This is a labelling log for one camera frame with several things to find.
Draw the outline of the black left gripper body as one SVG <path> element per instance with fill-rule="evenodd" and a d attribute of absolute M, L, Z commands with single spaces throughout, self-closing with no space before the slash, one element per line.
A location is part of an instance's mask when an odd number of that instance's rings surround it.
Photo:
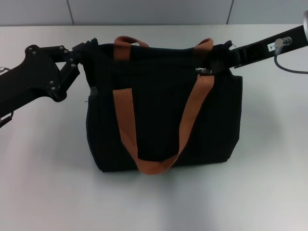
<path fill-rule="evenodd" d="M 63 45 L 27 47 L 23 62 L 0 76 L 0 101 L 31 102 L 40 97 L 63 101 L 66 97 L 60 97 L 57 90 L 66 63 L 74 63 L 74 56 Z"/>

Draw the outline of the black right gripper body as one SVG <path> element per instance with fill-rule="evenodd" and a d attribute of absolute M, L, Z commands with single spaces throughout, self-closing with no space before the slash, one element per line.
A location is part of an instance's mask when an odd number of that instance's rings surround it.
<path fill-rule="evenodd" d="M 291 38 L 292 42 L 281 48 L 281 54 L 294 51 L 308 45 L 308 39 L 304 26 L 298 26 L 269 38 L 265 38 L 261 41 L 233 49 L 232 51 L 236 52 L 239 59 L 234 68 L 274 57 L 275 41 L 286 38 Z"/>

